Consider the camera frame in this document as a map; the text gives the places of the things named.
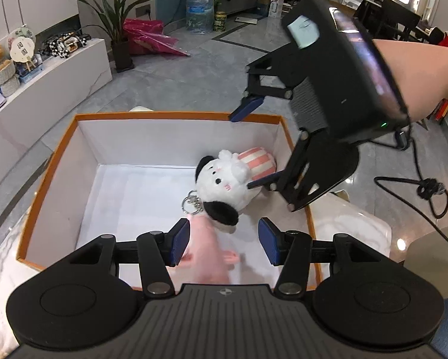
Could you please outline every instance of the electrical outlet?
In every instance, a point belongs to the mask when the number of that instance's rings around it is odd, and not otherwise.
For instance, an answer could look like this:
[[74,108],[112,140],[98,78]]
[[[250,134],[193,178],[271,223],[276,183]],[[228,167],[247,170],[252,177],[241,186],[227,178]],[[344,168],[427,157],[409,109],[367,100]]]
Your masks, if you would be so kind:
[[151,16],[151,4],[142,5],[136,8],[136,17]]

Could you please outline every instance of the small display screen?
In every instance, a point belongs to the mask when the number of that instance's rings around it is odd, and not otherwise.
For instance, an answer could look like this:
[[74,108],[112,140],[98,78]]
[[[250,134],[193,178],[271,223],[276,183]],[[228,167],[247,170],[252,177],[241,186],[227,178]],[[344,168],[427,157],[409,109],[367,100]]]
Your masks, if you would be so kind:
[[376,92],[381,99],[380,105],[383,110],[391,118],[402,118],[404,115],[400,110],[397,97],[390,87],[385,74],[381,70],[376,56],[367,45],[367,42],[362,38],[359,30],[355,27],[352,20],[340,12],[337,8],[330,7],[329,11],[334,19],[337,31],[345,34],[356,54],[359,56],[364,68],[369,73],[369,76],[376,88]]

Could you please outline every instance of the small canister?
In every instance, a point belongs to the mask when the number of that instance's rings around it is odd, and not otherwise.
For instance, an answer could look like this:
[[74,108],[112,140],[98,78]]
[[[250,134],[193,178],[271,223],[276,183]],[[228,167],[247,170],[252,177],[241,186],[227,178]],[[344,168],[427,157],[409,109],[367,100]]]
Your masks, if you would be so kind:
[[217,11],[214,15],[214,31],[224,32],[227,14],[223,11]]

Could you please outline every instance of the plastic water bottle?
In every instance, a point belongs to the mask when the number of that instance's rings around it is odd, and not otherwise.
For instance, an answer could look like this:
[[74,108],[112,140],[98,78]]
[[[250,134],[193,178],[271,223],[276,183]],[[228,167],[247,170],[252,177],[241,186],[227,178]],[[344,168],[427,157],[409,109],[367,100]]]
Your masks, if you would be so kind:
[[214,0],[186,0],[186,28],[193,34],[213,30]]

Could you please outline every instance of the black plush ear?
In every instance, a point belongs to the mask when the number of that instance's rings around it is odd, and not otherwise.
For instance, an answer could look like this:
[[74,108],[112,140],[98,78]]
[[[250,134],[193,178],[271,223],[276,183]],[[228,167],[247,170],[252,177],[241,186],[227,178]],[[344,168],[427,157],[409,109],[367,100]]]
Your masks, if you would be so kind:
[[236,225],[239,221],[237,211],[221,201],[204,202],[204,209],[210,218],[225,225]]
[[213,156],[208,155],[208,156],[205,156],[203,159],[201,159],[201,160],[199,161],[199,164],[198,164],[197,167],[196,167],[195,181],[197,181],[197,176],[198,176],[199,173],[201,172],[202,168],[203,168],[204,166],[206,166],[206,164],[208,164],[210,161],[213,161],[214,159],[216,159],[216,158],[214,158]]

